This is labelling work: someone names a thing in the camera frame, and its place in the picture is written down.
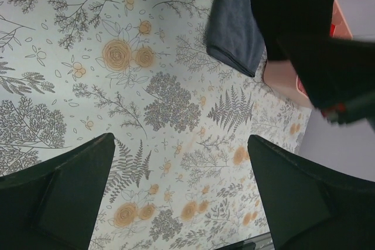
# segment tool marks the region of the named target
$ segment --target folded cloth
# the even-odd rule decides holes
[[[239,72],[254,77],[264,40],[250,0],[214,0],[206,34],[207,53]]]

